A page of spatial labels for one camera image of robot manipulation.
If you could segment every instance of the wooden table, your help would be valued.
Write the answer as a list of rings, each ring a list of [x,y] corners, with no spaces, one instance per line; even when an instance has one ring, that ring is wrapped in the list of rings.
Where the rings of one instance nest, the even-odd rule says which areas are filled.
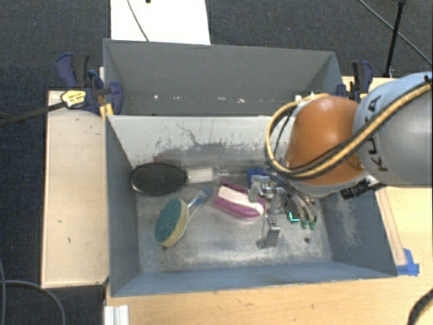
[[[418,277],[115,299],[107,292],[107,305],[129,305],[131,325],[406,324],[413,304],[433,287],[432,190],[386,194],[403,246],[420,264]],[[418,324],[433,324],[433,305]]]
[[[376,79],[372,87],[384,81]],[[45,203],[41,282],[50,288],[101,284],[108,275],[106,212],[101,193],[102,124],[92,114],[73,112],[71,116],[70,113],[58,111],[56,114],[65,114],[62,119],[53,114],[49,117],[52,133],[47,164],[50,186],[46,193],[49,201]],[[61,153],[65,146],[57,140],[62,136],[60,123],[67,126],[77,124],[77,128],[82,129],[75,131],[77,135],[93,135],[94,145],[86,144],[90,149],[85,153],[80,145],[72,142],[67,148],[75,161],[80,158],[80,162],[89,162],[87,159],[92,156],[93,166],[87,169],[86,179],[81,173],[75,175],[81,182],[91,184],[93,189],[89,192],[91,198],[79,203],[71,199],[59,203],[54,201],[56,191],[62,191],[63,186],[70,187],[65,182],[74,185],[76,172],[74,167],[66,171],[63,168],[67,173],[65,177],[55,167],[64,166],[62,158],[68,158]],[[57,153],[52,149],[54,147],[58,149]],[[405,248],[411,249],[415,262],[420,264],[418,277],[115,299],[110,298],[107,292],[106,304],[129,305],[131,325],[405,324],[412,305],[433,286],[432,190],[388,188],[386,195],[401,242]],[[419,324],[433,324],[432,306],[423,314]]]

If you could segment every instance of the pink object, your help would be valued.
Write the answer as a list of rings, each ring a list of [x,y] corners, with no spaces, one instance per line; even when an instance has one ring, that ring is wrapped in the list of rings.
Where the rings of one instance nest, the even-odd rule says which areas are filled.
[[[262,198],[258,202],[250,202],[247,189],[226,179],[221,182],[221,188],[212,205],[242,219],[254,219],[265,212],[265,201]]]

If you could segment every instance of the black brush head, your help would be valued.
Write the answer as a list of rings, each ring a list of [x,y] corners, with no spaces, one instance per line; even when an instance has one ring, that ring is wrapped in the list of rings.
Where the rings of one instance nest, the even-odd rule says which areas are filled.
[[[184,170],[160,162],[140,165],[131,173],[131,187],[147,196],[167,195],[186,183],[187,174]]]

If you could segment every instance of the green light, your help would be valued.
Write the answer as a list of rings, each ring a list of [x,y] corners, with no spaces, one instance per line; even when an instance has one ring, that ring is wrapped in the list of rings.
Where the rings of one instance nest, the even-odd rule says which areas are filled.
[[[289,212],[290,221],[300,221],[300,219],[293,218],[292,212]]]

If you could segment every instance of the yellow cable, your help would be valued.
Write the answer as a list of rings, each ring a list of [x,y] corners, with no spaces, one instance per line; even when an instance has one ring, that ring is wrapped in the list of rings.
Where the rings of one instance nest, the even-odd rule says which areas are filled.
[[[387,107],[387,109],[385,109],[385,111],[383,111],[383,113],[381,113],[380,116],[378,116],[377,118],[375,118],[374,121],[371,122],[371,124],[368,126],[368,128],[366,128],[357,138],[355,138],[353,141],[351,141],[346,147],[344,147],[343,149],[341,149],[341,151],[339,151],[339,153],[337,153],[336,155],[334,155],[332,158],[330,158],[328,161],[324,162],[323,164],[318,165],[317,167],[315,167],[312,170],[306,171],[304,173],[299,173],[297,175],[293,175],[293,178],[300,178],[300,177],[308,177],[308,176],[314,176],[317,173],[320,173],[322,170],[333,166],[334,164],[336,164],[338,161],[340,161],[342,158],[344,158],[349,152],[351,152],[352,150],[354,150],[360,143],[362,143],[363,139],[365,139],[368,135],[370,135],[372,133],[372,131],[374,131],[378,126],[380,126],[386,119],[388,119],[395,111],[397,111],[401,106],[404,106],[405,104],[407,104],[408,102],[410,102],[411,100],[414,100],[416,98],[418,98],[419,96],[425,94],[427,91],[431,90],[432,88],[432,84],[428,83],[426,85],[423,85],[422,87],[416,89],[415,91],[412,91],[411,93],[403,96],[401,99],[395,101],[393,104],[389,105],[389,107]],[[285,173],[290,173],[292,172],[291,170],[281,166],[274,158],[275,156],[272,153],[272,149],[271,149],[271,144],[270,144],[270,130],[272,127],[273,122],[275,122],[275,120],[278,118],[278,116],[284,112],[285,110],[287,110],[288,108],[297,105],[299,102],[296,103],[291,103],[288,105],[285,105],[284,107],[280,108],[271,118],[271,122],[268,125],[267,128],[267,135],[266,135],[266,149],[269,155],[269,159],[271,160],[271,163],[280,171],[283,171]]]

